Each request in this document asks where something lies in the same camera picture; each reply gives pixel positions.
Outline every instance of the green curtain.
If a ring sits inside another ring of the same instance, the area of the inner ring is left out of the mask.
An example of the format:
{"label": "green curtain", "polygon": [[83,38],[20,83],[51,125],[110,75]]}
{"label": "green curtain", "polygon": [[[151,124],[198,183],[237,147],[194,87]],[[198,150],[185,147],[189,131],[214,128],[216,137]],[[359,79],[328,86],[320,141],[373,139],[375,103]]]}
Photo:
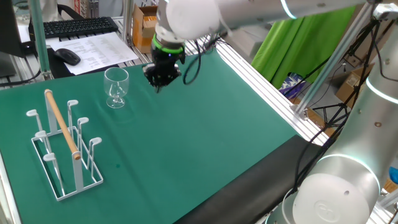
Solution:
{"label": "green curtain", "polygon": [[[289,72],[305,76],[330,57],[350,21],[355,7],[276,22],[262,43],[252,66],[276,88]],[[320,71],[309,82],[315,81]]]}

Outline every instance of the wooden stick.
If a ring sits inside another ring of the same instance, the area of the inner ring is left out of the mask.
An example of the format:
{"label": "wooden stick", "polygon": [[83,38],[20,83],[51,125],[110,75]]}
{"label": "wooden stick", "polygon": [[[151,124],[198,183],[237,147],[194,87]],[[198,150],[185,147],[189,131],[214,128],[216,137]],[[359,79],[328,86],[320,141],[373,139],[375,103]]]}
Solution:
{"label": "wooden stick", "polygon": [[[54,96],[52,95],[52,92],[50,90],[45,90],[45,96],[47,97],[50,106],[52,110],[54,111],[55,117],[57,118],[58,124],[61,127],[62,133],[65,136],[65,139],[67,140],[68,146],[70,151],[73,153],[78,152],[75,142],[73,141],[72,137],[70,136],[67,124],[65,124],[65,121],[63,120],[62,114],[60,110],[58,109],[57,103],[55,102]],[[74,158],[76,160],[80,159],[79,155],[74,155]]]}

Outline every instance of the computer mouse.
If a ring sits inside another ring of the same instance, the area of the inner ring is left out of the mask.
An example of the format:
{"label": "computer mouse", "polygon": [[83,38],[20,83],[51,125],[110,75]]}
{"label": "computer mouse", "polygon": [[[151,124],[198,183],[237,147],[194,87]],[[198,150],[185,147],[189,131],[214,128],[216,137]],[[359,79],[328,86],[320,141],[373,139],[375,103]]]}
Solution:
{"label": "computer mouse", "polygon": [[80,57],[77,56],[73,51],[68,49],[58,49],[54,55],[62,60],[63,62],[70,65],[77,65],[80,62]]}

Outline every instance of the computer monitor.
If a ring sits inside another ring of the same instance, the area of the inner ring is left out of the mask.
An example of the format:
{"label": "computer monitor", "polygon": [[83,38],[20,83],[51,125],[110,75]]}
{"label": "computer monitor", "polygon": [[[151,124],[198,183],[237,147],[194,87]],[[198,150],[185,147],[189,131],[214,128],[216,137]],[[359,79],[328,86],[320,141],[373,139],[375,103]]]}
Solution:
{"label": "computer monitor", "polygon": [[0,0],[0,52],[25,57],[34,44],[21,43],[12,0]]}

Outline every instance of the keyboard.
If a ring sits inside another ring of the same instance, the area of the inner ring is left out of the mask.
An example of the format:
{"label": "keyboard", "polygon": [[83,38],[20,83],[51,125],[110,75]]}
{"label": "keyboard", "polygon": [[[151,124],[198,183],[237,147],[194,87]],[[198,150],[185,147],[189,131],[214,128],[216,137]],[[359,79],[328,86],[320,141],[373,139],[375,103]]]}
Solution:
{"label": "keyboard", "polygon": [[46,39],[84,34],[102,34],[117,30],[118,26],[110,17],[44,22],[44,34]]}

